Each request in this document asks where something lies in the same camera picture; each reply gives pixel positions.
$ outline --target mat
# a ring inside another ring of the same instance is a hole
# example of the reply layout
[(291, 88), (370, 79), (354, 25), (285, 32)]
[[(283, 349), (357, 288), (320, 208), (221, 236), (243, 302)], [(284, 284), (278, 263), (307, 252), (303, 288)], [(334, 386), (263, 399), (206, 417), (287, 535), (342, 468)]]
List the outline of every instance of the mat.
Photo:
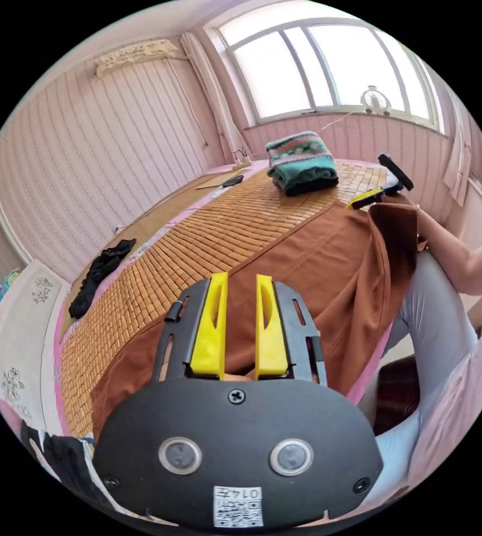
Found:
[[(210, 193), (210, 189), (200, 189), (199, 186), (201, 184), (207, 184), (210, 181), (215, 181), (220, 185), (225, 180), (228, 180), (235, 175), (238, 175), (238, 173), (232, 174), (231, 171), (227, 171), (225, 173), (214, 173), (198, 177), (182, 188), (176, 190), (165, 199), (161, 200), (143, 215), (139, 216), (139, 218), (137, 218), (133, 223), (122, 229), (105, 246), (105, 248), (116, 246), (120, 240), (135, 239), (135, 245), (131, 250), (131, 253), (133, 253), (139, 249), (150, 238), (151, 235), (161, 229), (161, 227), (166, 225), (171, 219), (176, 217), (182, 210), (189, 207), (193, 203), (196, 203)], [(76, 298), (81, 287), (81, 281), (85, 278), (89, 268), (90, 264), (87, 265), (87, 267), (83, 270), (70, 288), (70, 292), (66, 298), (65, 315), (62, 321), (60, 340), (73, 323), (73, 319), (70, 317), (70, 313), (68, 312), (68, 307)]]
[(233, 179), (234, 177), (237, 177), (238, 175), (243, 175), (243, 173), (241, 171), (231, 171), (230, 173), (222, 173), (221, 175), (213, 177), (212, 179), (209, 179), (206, 182), (198, 185), (195, 189), (207, 190), (209, 188), (218, 188), (219, 186), (222, 185), (222, 183), (226, 182), (229, 179)]
[(337, 162), (340, 184), (286, 198), (266, 171), (231, 188), (178, 223), (129, 265), (91, 307), (61, 355), (61, 393), (68, 430), (91, 430), (90, 391), (116, 352), (164, 314), (188, 286), (229, 271), (335, 199), (348, 202), (385, 184), (386, 169)]

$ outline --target floor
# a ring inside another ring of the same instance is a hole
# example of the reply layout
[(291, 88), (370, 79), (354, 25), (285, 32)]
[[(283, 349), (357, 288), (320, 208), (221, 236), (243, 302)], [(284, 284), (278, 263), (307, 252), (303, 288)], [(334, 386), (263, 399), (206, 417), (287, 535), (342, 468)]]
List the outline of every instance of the floor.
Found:
[(375, 415), (377, 412), (377, 379), (380, 369), (388, 363), (408, 357), (413, 353), (414, 347), (412, 346), (412, 340), (410, 336), (407, 336), (380, 360), (377, 371), (373, 375), (364, 396), (358, 404), (358, 408), (372, 426), (375, 424)]

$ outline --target clothes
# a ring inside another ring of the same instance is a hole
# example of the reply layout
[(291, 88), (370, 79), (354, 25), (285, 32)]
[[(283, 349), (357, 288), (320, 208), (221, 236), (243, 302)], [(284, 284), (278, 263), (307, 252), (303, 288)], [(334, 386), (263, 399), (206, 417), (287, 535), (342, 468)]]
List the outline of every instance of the clothes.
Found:
[(387, 350), (410, 333), (420, 403), (404, 422), (377, 436), (384, 469), (355, 515), (403, 485), (426, 479), (460, 443), (482, 410), (482, 337), (430, 253), (420, 253)]
[(409, 485), (407, 471), (421, 426), (452, 370), (477, 341), (458, 293), (429, 252), (418, 254), (416, 272), (392, 325), (385, 352), (407, 335), (416, 356), (419, 404), (405, 421), (377, 436), (384, 469), (361, 511), (374, 508), (400, 487)]
[(460, 362), (454, 363), (455, 369), (440, 391), (431, 415), (426, 415), (422, 422), (409, 470), (411, 485), (429, 476), (451, 454), (482, 410), (482, 336), (473, 347), (452, 332), (448, 339), (461, 344), (461, 353), (465, 354)]
[(68, 309), (72, 318), (79, 320), (85, 316), (92, 305), (94, 294), (99, 284), (120, 266), (120, 263), (136, 242), (135, 238), (132, 240), (120, 240), (115, 247), (103, 250), (102, 254), (92, 261), (90, 269), (81, 283), (81, 289)]
[(68, 490), (104, 508), (113, 509), (90, 475), (84, 451), (88, 446), (83, 441), (49, 435), (43, 430), (30, 428), (25, 423), (21, 430), (21, 440), (44, 469), (52, 476), (54, 473)]
[[(230, 272), (225, 372), (254, 367), (256, 275), (270, 275), (303, 297), (321, 332), (329, 386), (346, 395), (399, 311), (417, 249), (410, 205), (364, 212), (336, 202), (306, 220)], [(134, 335), (93, 389), (95, 438), (116, 405), (150, 379), (162, 329), (161, 317)]]
[(288, 196), (300, 195), (338, 183), (334, 159), (315, 132), (301, 132), (272, 141), (267, 175)]

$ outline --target window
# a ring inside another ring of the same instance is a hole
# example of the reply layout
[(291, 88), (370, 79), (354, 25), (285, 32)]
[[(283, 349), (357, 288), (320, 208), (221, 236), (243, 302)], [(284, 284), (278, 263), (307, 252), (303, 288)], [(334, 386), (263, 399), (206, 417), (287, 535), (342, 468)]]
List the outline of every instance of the window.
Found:
[(392, 116), (437, 130), (439, 104), (425, 66), (388, 34), (309, 0), (287, 0), (216, 29), (259, 122), (329, 111), (362, 112), (374, 85)]

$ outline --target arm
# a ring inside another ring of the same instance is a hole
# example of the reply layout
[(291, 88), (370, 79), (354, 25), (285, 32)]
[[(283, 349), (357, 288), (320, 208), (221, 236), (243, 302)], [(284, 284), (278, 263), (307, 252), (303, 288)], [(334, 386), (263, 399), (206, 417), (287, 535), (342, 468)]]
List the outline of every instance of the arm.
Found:
[(470, 251), (458, 238), (418, 208), (418, 232), (457, 292), (482, 295), (482, 246)]

